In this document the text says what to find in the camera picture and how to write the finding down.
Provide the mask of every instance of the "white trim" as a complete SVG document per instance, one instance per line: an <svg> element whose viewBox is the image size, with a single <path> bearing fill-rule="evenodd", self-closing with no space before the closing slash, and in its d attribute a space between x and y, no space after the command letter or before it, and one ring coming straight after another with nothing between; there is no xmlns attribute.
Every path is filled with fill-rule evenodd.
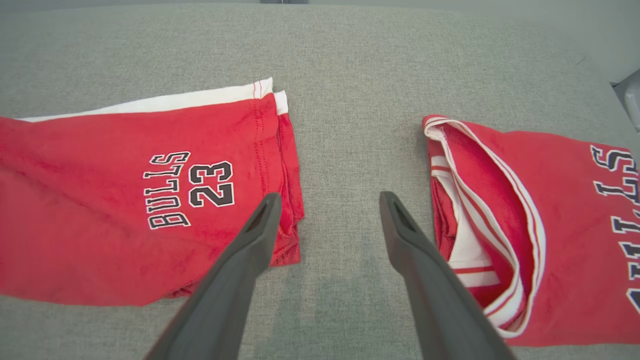
<svg viewBox="0 0 640 360"><path fill-rule="evenodd" d="M287 104L287 94L284 90L279 91L273 96L276 98L276 113L278 116L289 112L289 105Z"/></svg>
<svg viewBox="0 0 640 360"><path fill-rule="evenodd" d="M471 272L456 275L460 282L462 282L462 285L466 288L500 284L500 280L498 279L498 275L495 271Z"/></svg>
<svg viewBox="0 0 640 360"><path fill-rule="evenodd" d="M429 124L429 127L431 127L434 123L438 124L439 122L432 122ZM456 171L456 164L453 160L453 155L445 139L445 133L441 129L433 129L434 131L432 131L431 134L428 134L428 129L428 127L425 128L425 135L427 135L432 140L439 141L442 145L442 148L445 152L445 157L447 158L447 161L451 166L451 173L456 179L455 183L458 187L458 193L460 194L462 202L467 209L471 220L475 223L476 227L479 229L479 231L482 232L487 240L493 244L493 246L509 263L511 263L511 266L513 268L513 276L507 290L500 294L497 299L495 299L484 309L484 313L488 315L489 321L491 321L494 326L499 327L501 325L504 325L517 314L520 304L524 299L522 280L520 278L520 263L517 256L515 255L511 244L509 243L495 217L493 216L491 209L462 181L462 178L460 178L460 176L458 175ZM477 204L477 207L484 213L488 224L484 222L483 218L477 212L475 207L473 207L470 199L467 198L467 194L474 200L474 202ZM492 227L496 235L500 238L500 240L502 240L501 242L493 237L493 234L488 230L487 225L490 225Z"/></svg>
<svg viewBox="0 0 640 360"><path fill-rule="evenodd" d="M459 129L460 131L465 133L468 137L476 141L476 143L478 143L483 148L483 150L486 151L486 153L492 158L494 163L502 170L504 175L507 177L507 180L513 186L516 195L518 196L521 203L523 204L523 208L527 216L527 230L528 230L530 239L533 240L531 242L533 247L532 255L534 258L534 273L533 273L533 279L532 279L533 280L532 289L531 289L531 293L529 294L529 298L527 300L527 306L524 313L523 321L521 321L519 324L514 323L513 327L516 327L515 330L503 331L502 329L498 329L498 332L503 337L514 338L520 335L524 331L524 329L527 327L527 324L529 323L534 298L538 292L538 289L540 288L540 283L542 281L542 277L545 270L547 241L546 241L546 234L544 231L544 226L542 224L540 213L538 212L538 209L533 203L533 199L531 198L531 195L529 194L525 186L522 184L519 177L515 174L513 169L511 169L491 149L489 149L482 142L480 142L478 137L466 125L464 125L464 123L457 120L451 120L451 119L442 118L442 117L433 117L426 122L424 126L424 134L429 138L432 138L433 135L437 134L436 137L441 138L441 139L437 139L438 141L441 141L441 142L445 141L444 133L442 132L442 130L433 128L434 126L437 126L440 124L450 124L452 127ZM431 134L432 136L430 136L428 134L429 130L437 130L437 132L435 134L432 133Z"/></svg>
<svg viewBox="0 0 640 360"><path fill-rule="evenodd" d="M446 161L444 156L440 157L442 161ZM480 240L477 239L471 227L467 214L463 210L463 205L456 191L452 174L442 170L433 170L431 176L435 176L436 180L440 182L442 188L447 193L447 196L449 196L455 220L458 224L451 255L449 259L447 259L449 266L452 268L475 268L477 267L476 263L484 263L485 265L483 266L491 265L489 254L484 251Z"/></svg>
<svg viewBox="0 0 640 360"><path fill-rule="evenodd" d="M447 162L447 158L445 158L444 156L432 156L431 166L449 168L449 163Z"/></svg>
<svg viewBox="0 0 640 360"><path fill-rule="evenodd" d="M256 81L243 86L230 86L212 90L201 90L186 92L183 94L162 95L150 97L148 99L125 102L123 104L108 106L97 110L84 111L81 113L71 113L53 116L26 117L18 120L28 122L38 122L63 117L75 117L82 115L98 115L112 113L151 113L157 111L170 111L195 106L205 106L213 104L226 104L230 102L261 99L273 92L273 79Z"/></svg>
<svg viewBox="0 0 640 360"><path fill-rule="evenodd" d="M456 269L472 269L472 268L484 268L487 266L493 266L491 259L481 259L475 261L450 261L449 267L453 270Z"/></svg>
<svg viewBox="0 0 640 360"><path fill-rule="evenodd" d="M540 288L540 283L542 282L542 276L544 274L547 241L546 241L546 235L544 232L544 226L542 224L542 219L540 218L540 214L538 213L538 210L535 204L533 203L533 200L531 199L529 192L526 190L526 188L524 187L524 185L522 184L518 176L513 172L513 170L491 149L487 148L478 139L478 137L466 125L464 125L464 123L457 120L450 120L450 122L452 122L451 125L453 127L455 127L456 129L459 129L460 131L465 133L467 136L471 137L471 139L476 141L476 143L478 143L487 152L487 154L494 160L496 165L502 169L504 175L507 177L507 180L509 180L511 185L514 186L514 191L516 195L520 199L520 202L524 205L523 209L525 210L525 214L527 215L527 230L529 233L529 237L533 239L533 241L531 242L531 245L533 249L532 254L534 258L534 273L533 273L533 279L532 279L532 289L531 289L531 293L529 294L529 299L527 300L527 307L525 310L524 319L522 323L520 323L520 325L517 326L516 327L517 329L514 331L514 334L515 334L514 336L518 336L518 334L522 333L521 331L524 331L527 324L529 323L529 319L531 317L531 310L533 308L534 298L538 293L538 289Z"/></svg>

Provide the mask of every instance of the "red basketball shorts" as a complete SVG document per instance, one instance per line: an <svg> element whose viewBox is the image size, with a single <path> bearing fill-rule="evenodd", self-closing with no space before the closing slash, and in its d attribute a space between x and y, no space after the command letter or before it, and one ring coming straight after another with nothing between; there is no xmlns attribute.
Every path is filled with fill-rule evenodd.
<svg viewBox="0 0 640 360"><path fill-rule="evenodd" d="M0 117L0 293L86 305L188 295L269 192L300 261L298 158L272 80L86 113Z"/></svg>
<svg viewBox="0 0 640 360"><path fill-rule="evenodd" d="M424 119L436 242L510 345L640 343L640 200L626 149Z"/></svg>

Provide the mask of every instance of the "gray table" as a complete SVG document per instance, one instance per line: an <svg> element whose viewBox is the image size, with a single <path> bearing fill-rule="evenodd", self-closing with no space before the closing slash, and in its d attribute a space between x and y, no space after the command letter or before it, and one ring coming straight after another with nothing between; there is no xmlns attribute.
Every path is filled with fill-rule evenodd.
<svg viewBox="0 0 640 360"><path fill-rule="evenodd" d="M0 17L0 113L72 113L251 83L287 90L306 219L302 263L257 283L242 359L416 359L378 192L433 233L420 120L640 143L564 36L523 22L365 7L174 4ZM147 307L0 298L2 359L139 359L181 300ZM634 358L638 347L516 348L522 359Z"/></svg>

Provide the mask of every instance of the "black lettering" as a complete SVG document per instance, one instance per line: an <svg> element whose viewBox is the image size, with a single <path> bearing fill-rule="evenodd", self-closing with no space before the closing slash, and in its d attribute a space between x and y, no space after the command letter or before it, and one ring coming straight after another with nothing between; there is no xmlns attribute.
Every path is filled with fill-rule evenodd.
<svg viewBox="0 0 640 360"><path fill-rule="evenodd" d="M627 297L636 311L640 314L640 289L627 290Z"/></svg>
<svg viewBox="0 0 640 360"><path fill-rule="evenodd" d="M628 174L637 174L636 161L630 152L610 150L607 152L607 156L602 159L603 150L595 146L591 146L591 154L593 155L593 161L599 166L608 168L609 171L616 171L618 169L618 163L620 160L626 161L627 164L623 167L622 171Z"/></svg>
<svg viewBox="0 0 640 360"><path fill-rule="evenodd" d="M161 193L161 192L172 192L177 193L180 191L180 186L178 184L178 179L167 179L166 184L169 185L166 188L146 188L145 196L151 195L153 193Z"/></svg>
<svg viewBox="0 0 640 360"><path fill-rule="evenodd" d="M172 165L170 167L170 169L171 169L171 171L160 171L160 172L145 171L142 174L142 178L143 179L148 179L148 178L154 177L154 176L177 177L178 175L180 175L180 171L182 170L182 165Z"/></svg>
<svg viewBox="0 0 640 360"><path fill-rule="evenodd" d="M190 155L191 153L188 151L170 152L167 155L158 154L158 155L153 155L151 157L151 160L149 160L149 163L155 164L155 165L164 165L169 163L176 163L176 164L185 163L189 159Z"/></svg>
<svg viewBox="0 0 640 360"><path fill-rule="evenodd" d="M165 209L176 209L180 207L180 199L177 196L150 197L145 199L147 214Z"/></svg>
<svg viewBox="0 0 640 360"><path fill-rule="evenodd" d="M183 213L155 215L149 217L148 220L151 230L159 229L160 227L191 226L187 216Z"/></svg>
<svg viewBox="0 0 640 360"><path fill-rule="evenodd" d="M628 257L629 259L640 258L640 245L635 245L625 241L619 241L618 243L622 247L622 251L625 252L626 257Z"/></svg>
<svg viewBox="0 0 640 360"><path fill-rule="evenodd" d="M631 191L626 192L623 188L607 186L599 181L594 181L593 184L596 186L596 191L600 195L622 195L631 200L635 205L640 205L640 199L638 196L638 180L633 177L623 177L622 182L625 186L628 186Z"/></svg>
<svg viewBox="0 0 640 360"><path fill-rule="evenodd" d="M189 168L189 182L194 185L203 184L205 177L218 176L218 181L227 181L233 175L233 167L228 161L211 165L196 164Z"/></svg>
<svg viewBox="0 0 640 360"><path fill-rule="evenodd" d="M191 189L191 191L189 191L189 203L191 206L194 208L201 208L204 206L204 201L201 199L201 195L217 207L233 205L234 184L219 184L217 193L211 188L211 186L197 186Z"/></svg>
<svg viewBox="0 0 640 360"><path fill-rule="evenodd" d="M637 210L634 210L634 214L640 217L640 212ZM640 224L624 221L619 217L611 217L611 229L616 234L626 234L629 232L640 233Z"/></svg>
<svg viewBox="0 0 640 360"><path fill-rule="evenodd" d="M629 280L640 279L640 264L629 263Z"/></svg>

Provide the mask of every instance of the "red basketball jersey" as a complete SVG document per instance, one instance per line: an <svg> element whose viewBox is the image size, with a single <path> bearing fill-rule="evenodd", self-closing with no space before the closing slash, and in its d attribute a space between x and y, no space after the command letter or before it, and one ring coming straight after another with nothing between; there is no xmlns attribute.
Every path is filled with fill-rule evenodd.
<svg viewBox="0 0 640 360"><path fill-rule="evenodd" d="M510 345L640 343L628 150L441 115L423 127L440 252Z"/></svg>
<svg viewBox="0 0 640 360"><path fill-rule="evenodd" d="M272 265L300 261L298 159L271 79L0 118L0 293L86 305L188 295L269 192Z"/></svg>

